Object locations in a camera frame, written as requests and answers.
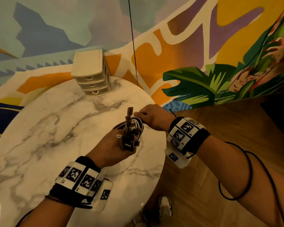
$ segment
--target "person's right arm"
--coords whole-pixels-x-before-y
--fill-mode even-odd
[[[156,104],[149,104],[134,116],[155,130],[168,132],[175,117]],[[245,155],[237,148],[209,136],[198,149],[197,155],[214,173],[225,189],[236,197],[244,191],[249,178],[249,167]],[[269,179],[254,158],[250,157],[254,178],[249,192],[238,202],[268,226],[284,226],[280,219],[276,198]],[[284,210],[284,176],[267,167],[279,194]]]

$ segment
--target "marble tabletop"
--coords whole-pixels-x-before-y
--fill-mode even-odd
[[[88,153],[128,107],[140,110],[151,97],[111,77],[108,95],[86,97],[75,80],[46,91],[26,106],[0,138],[0,226],[12,227],[48,194],[69,161]],[[124,226],[151,196],[163,169],[166,136],[144,127],[137,152],[106,168],[114,187],[98,213],[75,209],[68,226]]]

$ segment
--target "hand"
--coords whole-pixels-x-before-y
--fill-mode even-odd
[[[86,157],[93,160],[97,167],[113,166],[127,157],[136,153],[136,147],[133,152],[122,148],[122,138],[116,135],[124,135],[124,129],[113,129],[107,133],[101,141],[92,149]]]
[[[168,132],[171,122],[175,119],[173,115],[158,104],[148,104],[133,115],[140,118],[152,129],[165,132]]]

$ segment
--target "sneaker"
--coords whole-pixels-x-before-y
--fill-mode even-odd
[[[142,209],[134,218],[133,223],[136,227],[148,227],[148,222],[144,215],[144,209]]]
[[[163,216],[173,216],[173,206],[171,204],[170,198],[166,196],[161,196],[159,198],[159,211],[160,211],[160,219]]]

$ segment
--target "drawer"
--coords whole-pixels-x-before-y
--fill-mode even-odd
[[[95,90],[95,91],[86,91],[85,90],[84,93],[87,96],[101,96],[101,95],[105,95],[105,94],[110,93],[110,88],[106,87],[106,88],[103,88],[103,89],[100,89],[100,90]]]
[[[99,90],[108,86],[106,80],[94,84],[79,84],[83,90]]]
[[[99,73],[93,76],[75,77],[78,84],[94,84],[105,80],[105,75]]]

